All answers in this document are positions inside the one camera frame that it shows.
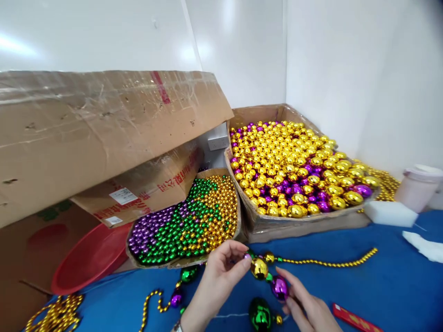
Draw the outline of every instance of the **white plastic container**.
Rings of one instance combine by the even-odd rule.
[[[394,199],[419,213],[435,194],[443,179],[443,171],[425,165],[414,165],[403,172],[405,176]]]

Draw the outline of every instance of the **gold bead chain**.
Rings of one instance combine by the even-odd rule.
[[[76,312],[77,308],[83,301],[83,295],[68,295],[65,299],[62,296],[57,298],[55,303],[43,307],[38,311],[26,324],[25,332],[62,332],[74,331],[79,322],[80,318]],[[46,316],[34,324],[34,320],[42,312],[47,310]]]
[[[285,263],[292,263],[292,264],[318,264],[323,265],[326,267],[353,267],[360,264],[363,264],[366,262],[369,258],[374,256],[378,252],[377,248],[373,248],[371,251],[369,251],[366,255],[364,255],[362,258],[356,261],[348,262],[348,263],[326,263],[323,261],[317,261],[317,260],[302,260],[302,261],[294,261],[289,260],[286,258],[283,258],[282,261]]]
[[[152,291],[146,297],[146,300],[144,301],[142,326],[141,326],[141,328],[140,328],[140,330],[138,332],[143,332],[143,329],[146,326],[146,319],[148,318],[148,302],[149,302],[149,299],[151,297],[153,297],[154,295],[156,295],[156,294],[158,294],[158,296],[160,297],[158,299],[158,306],[157,306],[158,311],[160,311],[161,313],[166,312],[169,309],[169,307],[171,306],[171,302],[168,302],[168,304],[165,307],[162,307],[162,301],[163,301],[162,295],[163,295],[163,292],[160,289]]]

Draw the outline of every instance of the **white lid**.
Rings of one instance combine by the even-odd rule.
[[[443,171],[439,168],[415,164],[414,167],[407,168],[403,175],[424,182],[440,182],[443,178]]]

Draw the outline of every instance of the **gold bead strand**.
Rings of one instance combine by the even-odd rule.
[[[291,264],[318,264],[318,265],[323,265],[326,267],[354,267],[354,266],[365,263],[369,258],[374,256],[377,252],[378,252],[378,249],[373,248],[368,253],[366,253],[362,258],[360,258],[356,261],[351,261],[351,262],[347,262],[347,263],[327,263],[327,262],[317,261],[317,260],[294,261],[294,260],[289,260],[286,258],[282,258],[281,261],[284,263],[291,263]]]
[[[138,332],[143,332],[143,329],[144,329],[144,327],[146,326],[146,320],[147,320],[147,318],[148,318],[148,302],[149,302],[149,299],[150,299],[151,297],[153,297],[154,295],[157,295],[157,294],[158,294],[158,296],[159,296],[157,310],[160,311],[160,313],[164,313],[164,312],[166,312],[166,311],[169,309],[169,307],[171,306],[171,302],[168,302],[168,304],[167,304],[165,307],[163,307],[163,306],[162,306],[162,301],[163,301],[163,297],[162,297],[162,295],[163,295],[163,291],[161,291],[160,289],[153,290],[153,291],[152,291],[152,292],[146,297],[146,300],[144,301],[144,305],[143,305],[142,326],[140,327],[140,330],[139,330]]]

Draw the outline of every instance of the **white tissue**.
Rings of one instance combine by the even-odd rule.
[[[403,231],[403,237],[430,261],[443,263],[443,243],[431,242],[416,233]]]

